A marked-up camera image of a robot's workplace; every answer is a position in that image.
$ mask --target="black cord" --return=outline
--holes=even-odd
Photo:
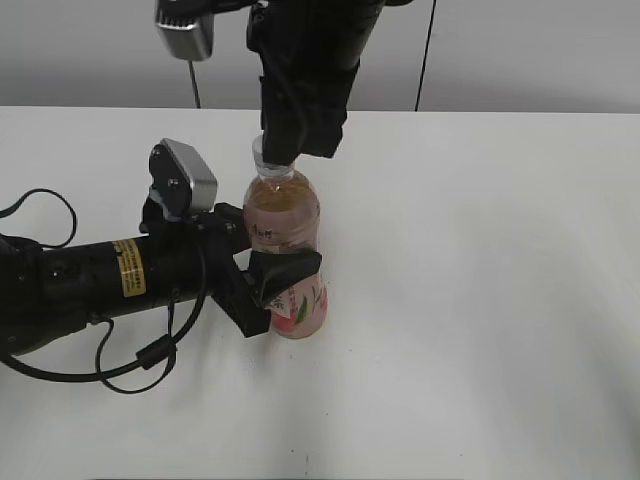
[[[169,311],[167,331],[169,332],[169,336],[171,336],[173,334],[173,320],[175,315],[175,303],[173,300],[169,302],[167,309]],[[107,323],[109,325],[109,329],[107,330],[107,333],[104,335],[104,337],[100,341],[100,345],[98,345],[98,349],[96,350],[96,356],[94,361],[96,366],[96,373],[98,373],[99,375],[103,374],[102,366],[101,366],[102,352],[104,351],[104,346],[107,344],[107,341],[111,337],[111,334],[113,333],[113,329],[115,326],[115,324],[113,323],[113,320],[110,318],[105,318],[104,323]],[[162,375],[160,375],[160,378],[158,378],[155,382],[147,385],[146,387],[138,388],[136,390],[125,390],[123,388],[115,386],[106,378],[100,378],[100,383],[102,383],[105,387],[107,387],[112,392],[121,393],[123,395],[136,395],[138,393],[147,392],[151,390],[153,387],[159,385],[160,382],[162,382],[165,378],[167,378],[167,376],[171,373],[171,371],[173,370],[173,367],[175,366],[176,366],[176,350],[174,348],[173,350],[171,350],[170,354],[167,356],[167,364],[164,367],[164,371],[162,372]]]
[[[433,0],[431,5],[431,18],[429,19],[429,30],[427,31],[427,41],[424,45],[424,56],[422,57],[422,69],[420,71],[420,85],[418,85],[418,95],[416,97],[416,105],[414,111],[417,112],[420,108],[420,98],[422,97],[422,86],[424,84],[424,75],[427,71],[427,57],[429,56],[429,46],[431,45],[431,34],[433,33],[433,22],[436,18],[436,3],[438,0]]]
[[[198,91],[198,81],[196,80],[196,69],[193,66],[193,62],[189,60],[189,76],[191,77],[191,89],[193,90],[193,99],[196,103],[196,108],[202,108],[200,104],[200,92]]]
[[[76,215],[76,211],[73,209],[71,204],[67,201],[67,199],[64,198],[62,195],[60,195],[58,192],[55,192],[53,190],[49,190],[48,188],[34,188],[33,190],[29,190],[27,193],[22,195],[18,199],[18,201],[16,203],[14,203],[13,205],[11,205],[9,208],[5,208],[4,210],[0,210],[0,218],[7,218],[7,217],[13,215],[14,213],[16,213],[16,211],[22,206],[24,201],[27,198],[29,198],[31,195],[36,194],[36,193],[47,193],[49,195],[53,195],[54,197],[60,199],[62,201],[62,203],[65,204],[65,206],[69,210],[69,213],[71,214],[71,234],[69,235],[69,238],[65,242],[62,242],[62,243],[60,243],[58,245],[47,245],[45,243],[41,243],[40,246],[42,246],[44,248],[52,248],[52,249],[66,247],[67,245],[69,245],[73,241],[73,239],[76,236],[76,232],[78,230],[78,215]]]
[[[196,302],[193,305],[193,309],[187,318],[187,321],[182,326],[182,328],[176,333],[175,336],[172,337],[173,343],[177,344],[180,340],[182,340],[187,333],[191,330],[193,325],[196,323],[196,320],[200,316],[202,312],[202,307],[204,305],[204,301],[207,297],[207,268],[206,268],[206,259],[204,255],[204,251],[202,249],[202,245],[194,238],[194,243],[196,249],[198,251],[198,258],[200,260],[200,267],[202,269],[201,277],[200,277],[200,290],[198,291],[198,297],[196,298]],[[90,382],[102,382],[103,380],[109,380],[111,378],[119,377],[121,375],[127,374],[136,370],[137,368],[142,368],[142,363],[139,360],[135,360],[126,365],[123,365],[118,368],[114,368],[112,370],[103,371],[102,373],[57,373],[57,372],[49,372],[46,370],[41,370],[36,367],[32,367],[31,365],[27,365],[26,363],[21,362],[14,356],[10,355],[6,352],[0,351],[0,363],[3,363],[7,367],[17,371],[18,373],[22,373],[23,375],[27,375],[28,377],[35,378],[38,380],[45,380],[49,382],[58,382],[58,383],[90,383]]]

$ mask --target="white bottle cap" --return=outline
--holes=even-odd
[[[280,177],[286,175],[293,169],[293,165],[276,165],[275,163],[264,163],[262,158],[262,134],[253,141],[253,160],[256,162],[258,173],[264,177]]]

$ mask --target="white table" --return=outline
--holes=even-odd
[[[257,132],[250,111],[0,108],[0,206],[46,186],[76,244],[135,236],[158,140],[193,144],[240,204]],[[638,479],[639,160],[638,116],[353,113],[335,160],[298,162],[326,326],[245,340],[209,301],[137,397],[1,368],[0,478]],[[0,230],[68,223],[42,197]],[[164,328],[121,319],[106,363]],[[103,332],[25,360],[90,371]]]

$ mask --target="pink liquid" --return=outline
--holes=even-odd
[[[247,192],[244,218],[257,251],[287,254],[317,249],[320,203],[308,180],[256,179]],[[303,280],[269,306],[271,324],[288,338],[315,333],[327,315],[327,289],[322,276]]]

